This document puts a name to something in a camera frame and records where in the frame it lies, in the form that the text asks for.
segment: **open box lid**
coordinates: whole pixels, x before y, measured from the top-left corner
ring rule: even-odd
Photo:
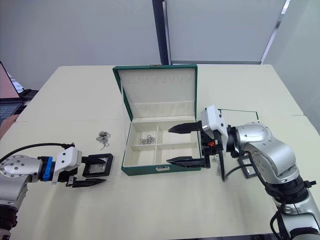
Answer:
[[[197,65],[115,66],[113,73],[131,121],[196,117]]]

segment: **laptop keyboard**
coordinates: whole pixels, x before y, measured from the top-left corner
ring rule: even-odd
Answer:
[[[21,103],[1,103],[0,105],[0,119],[4,120],[10,117],[12,114],[16,112]]]

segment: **green box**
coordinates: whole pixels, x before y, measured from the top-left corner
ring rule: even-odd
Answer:
[[[196,132],[168,132],[196,121],[197,65],[116,66],[113,72],[131,120],[122,171],[133,176],[200,170],[166,162],[201,156]],[[154,143],[141,144],[148,135]]]

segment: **robotic arm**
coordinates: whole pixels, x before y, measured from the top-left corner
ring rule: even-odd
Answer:
[[[58,145],[64,148],[55,161],[52,156],[39,156],[32,158],[25,155],[12,155],[30,147]],[[90,167],[99,166],[107,169],[107,161],[111,154],[89,155],[82,157],[82,152],[72,144],[40,143],[19,148],[14,153],[9,153],[0,160],[0,240],[10,238],[11,228],[17,225],[17,212],[26,196],[27,184],[37,181],[52,181],[52,184],[66,183],[66,187],[89,187],[105,181],[103,178],[88,178],[77,180],[75,175],[78,167],[85,163],[85,170],[90,175]],[[93,176],[107,176],[105,174],[91,173]]]
[[[233,158],[248,155],[252,167],[273,197],[278,208],[270,221],[275,236],[280,240],[320,239],[320,212],[308,188],[315,181],[303,181],[296,166],[292,149],[276,139],[261,123],[226,127],[221,113],[210,106],[201,113],[201,121],[184,123],[169,130],[172,133],[200,131],[203,158],[176,157],[168,163],[182,167],[210,168],[210,155],[219,154],[222,180],[225,180],[223,155]],[[280,236],[273,228],[277,219]]]

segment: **laptop screen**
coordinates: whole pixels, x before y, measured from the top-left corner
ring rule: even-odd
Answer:
[[[2,65],[2,62],[0,64],[0,68],[0,99],[19,98],[19,95]]]

